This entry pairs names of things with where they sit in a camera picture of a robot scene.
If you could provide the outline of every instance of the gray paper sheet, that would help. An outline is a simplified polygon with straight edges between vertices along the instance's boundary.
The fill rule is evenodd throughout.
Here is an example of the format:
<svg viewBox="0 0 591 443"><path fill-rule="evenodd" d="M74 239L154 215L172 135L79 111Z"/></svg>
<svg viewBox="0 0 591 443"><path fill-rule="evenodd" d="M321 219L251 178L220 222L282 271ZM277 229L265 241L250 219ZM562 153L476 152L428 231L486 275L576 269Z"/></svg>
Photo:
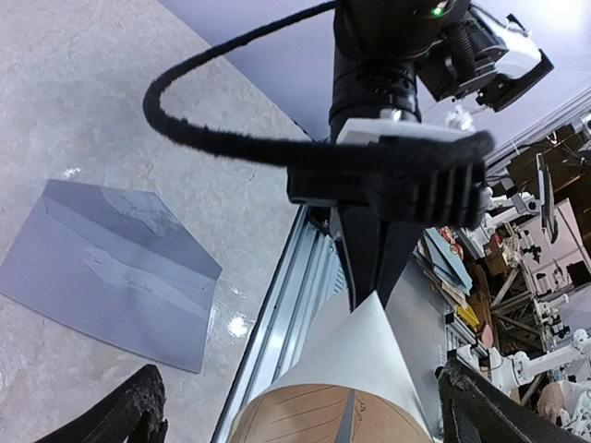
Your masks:
<svg viewBox="0 0 591 443"><path fill-rule="evenodd" d="M221 271L154 193L51 180L0 267L0 292L198 373Z"/></svg>

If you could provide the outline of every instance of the black cable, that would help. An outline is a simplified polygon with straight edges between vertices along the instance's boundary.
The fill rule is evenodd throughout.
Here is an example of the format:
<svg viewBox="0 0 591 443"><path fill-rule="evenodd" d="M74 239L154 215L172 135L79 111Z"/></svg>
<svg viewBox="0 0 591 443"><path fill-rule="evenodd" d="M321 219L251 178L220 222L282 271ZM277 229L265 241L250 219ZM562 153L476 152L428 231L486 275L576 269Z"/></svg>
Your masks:
<svg viewBox="0 0 591 443"><path fill-rule="evenodd" d="M216 156L283 167L360 173L402 170L408 176L424 176L458 165L481 162L493 148L491 135L484 131L454 142L399 138L394 145L391 140L388 144L376 143L367 146L334 145L327 142L253 138L215 131L206 126L193 126L186 118L173 117L162 109L160 99L163 93L175 80L189 71L238 47L246 46L260 37L334 7L334 2L313 6L212 47L173 66L154 80L146 92L143 111L148 123L160 134L180 145Z"/></svg>

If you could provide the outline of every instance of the marble floor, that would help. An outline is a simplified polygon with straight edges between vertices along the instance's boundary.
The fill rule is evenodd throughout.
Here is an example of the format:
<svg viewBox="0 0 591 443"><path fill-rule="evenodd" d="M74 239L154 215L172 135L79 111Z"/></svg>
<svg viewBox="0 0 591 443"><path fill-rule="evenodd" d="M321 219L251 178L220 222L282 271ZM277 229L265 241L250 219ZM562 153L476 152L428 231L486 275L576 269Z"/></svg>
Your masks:
<svg viewBox="0 0 591 443"><path fill-rule="evenodd" d="M202 373L160 365L167 442L209 442L296 214L285 173L173 146L144 122L151 80L206 48L155 0L0 0L0 17L0 261L47 179L157 192L223 266ZM225 61L164 104L209 126L304 137ZM3 441L42 437L145 363L0 294Z"/></svg>

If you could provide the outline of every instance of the fuzzy black cable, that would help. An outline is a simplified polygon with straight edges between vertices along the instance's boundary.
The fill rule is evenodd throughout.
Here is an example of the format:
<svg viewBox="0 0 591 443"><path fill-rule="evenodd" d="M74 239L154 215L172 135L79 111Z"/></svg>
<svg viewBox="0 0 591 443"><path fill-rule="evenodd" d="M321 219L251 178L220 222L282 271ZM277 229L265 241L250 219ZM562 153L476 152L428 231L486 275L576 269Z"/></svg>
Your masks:
<svg viewBox="0 0 591 443"><path fill-rule="evenodd" d="M162 109L160 99L163 93L175 80L191 70L260 37L334 7L335 2L313 6L214 46L173 66L150 84L143 101L146 120L153 129L180 145L215 156L298 169L358 173L400 171L407 176L420 177L455 166L482 162L483 157L493 148L493 140L488 132L479 132L454 142L397 138L389 140L387 144L335 145L328 142L253 138L211 130L206 126L193 126L186 118L173 117Z"/></svg>

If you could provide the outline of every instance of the yellow object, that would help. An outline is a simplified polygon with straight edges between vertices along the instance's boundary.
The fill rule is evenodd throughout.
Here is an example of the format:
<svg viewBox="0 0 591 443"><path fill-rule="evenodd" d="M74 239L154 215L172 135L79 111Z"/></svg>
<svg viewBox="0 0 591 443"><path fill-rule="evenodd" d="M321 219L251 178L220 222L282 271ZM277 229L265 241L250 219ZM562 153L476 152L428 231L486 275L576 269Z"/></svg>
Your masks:
<svg viewBox="0 0 591 443"><path fill-rule="evenodd" d="M476 313L472 309L472 306L468 305L468 307L466 308L458 306L455 312L459 318L461 318L468 324L470 328L476 331L478 325L480 324L480 321L478 320Z"/></svg>

